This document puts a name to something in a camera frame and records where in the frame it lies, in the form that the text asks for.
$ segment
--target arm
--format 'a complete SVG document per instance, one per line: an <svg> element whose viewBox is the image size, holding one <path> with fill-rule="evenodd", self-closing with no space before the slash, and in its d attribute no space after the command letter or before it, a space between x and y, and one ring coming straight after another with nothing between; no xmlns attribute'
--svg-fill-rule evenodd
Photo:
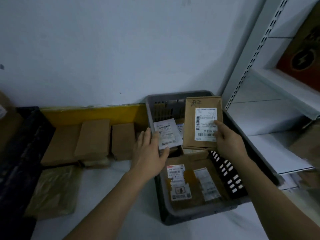
<svg viewBox="0 0 320 240"><path fill-rule="evenodd" d="M114 239L143 186L158 175L169 155L167 147L158 153L159 133L142 132L134 147L130 170L111 192L73 229L65 240Z"/></svg>
<svg viewBox="0 0 320 240"><path fill-rule="evenodd" d="M318 225L299 210L248 157L241 136L219 121L215 124L218 126L215 136L219 153L237 169L268 238L318 238Z"/></svg>

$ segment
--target white table surface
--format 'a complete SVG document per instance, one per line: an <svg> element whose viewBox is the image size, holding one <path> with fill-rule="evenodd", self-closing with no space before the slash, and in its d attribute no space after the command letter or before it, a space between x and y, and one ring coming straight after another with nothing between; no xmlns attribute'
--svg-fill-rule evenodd
<svg viewBox="0 0 320 240"><path fill-rule="evenodd" d="M111 191L129 170L130 163L114 162L109 169L85 170L75 212L64 217L38 221L32 240L65 237ZM268 240L252 203L243 204L232 211L165 226L160 219L154 180L150 180L139 194L118 239Z"/></svg>

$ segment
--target hand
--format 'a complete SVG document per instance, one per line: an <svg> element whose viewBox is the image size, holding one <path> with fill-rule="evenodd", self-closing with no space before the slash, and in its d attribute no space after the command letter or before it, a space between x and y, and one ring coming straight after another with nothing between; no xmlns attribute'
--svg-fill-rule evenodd
<svg viewBox="0 0 320 240"><path fill-rule="evenodd" d="M139 172L139 175L148 181L157 176L164 168L170 149L164 149L161 157L158 152L159 132L155 132L151 143L151 129L141 132L133 149L131 171Z"/></svg>
<svg viewBox="0 0 320 240"><path fill-rule="evenodd" d="M232 164L248 159L245 144L242 137L229 129L224 123L215 120L218 131L214 133L217 139L218 151L222 157Z"/></svg>

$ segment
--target gray plastic crate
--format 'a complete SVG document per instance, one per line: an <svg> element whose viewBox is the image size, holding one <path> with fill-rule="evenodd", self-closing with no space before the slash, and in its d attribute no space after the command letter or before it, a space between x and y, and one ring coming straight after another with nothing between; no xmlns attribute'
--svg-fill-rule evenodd
<svg viewBox="0 0 320 240"><path fill-rule="evenodd" d="M149 127L151 128L152 133L155 132L153 123L167 120L167 119L181 119L185 116L185 106L186 98L188 97L206 97L214 96L213 93L209 91L195 91L195 92L182 92L182 93L172 93L172 94L158 94L150 95L146 97L146 109L148 114ZM229 114L223 112L224 123L236 133L244 136L243 132L240 131L239 127L235 124ZM265 164L262 158L254 151L252 146L247 142L246 137L244 138L244 143L250 158L258 165L258 167L266 174L266 176L277 186L280 185L279 177L277 174L270 169L269 166ZM210 153L210 158L220 175L220 178L225 185L226 189L229 189L228 186L228 177L223 177L219 170L219 164L214 160L212 153ZM221 201L218 203L209 203L202 206L196 206L184 210L174 210L168 194L168 189L165 183L165 173L162 171L158 176L154 178L158 205L160 210L161 220L165 225L174 225L177 223L205 217L208 215L217 214L220 212L225 212L233 210L246 202L250 202L248 194L243 188L237 193L232 193L231 190L228 191L231 200Z"/></svg>

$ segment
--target yellow baseboard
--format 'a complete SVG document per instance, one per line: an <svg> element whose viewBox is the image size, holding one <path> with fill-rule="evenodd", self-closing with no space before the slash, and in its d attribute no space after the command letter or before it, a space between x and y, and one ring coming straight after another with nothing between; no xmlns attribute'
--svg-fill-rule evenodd
<svg viewBox="0 0 320 240"><path fill-rule="evenodd" d="M145 104L111 106L103 108L42 109L54 127L78 125L86 120L110 119L111 125L135 123L136 131L148 127Z"/></svg>

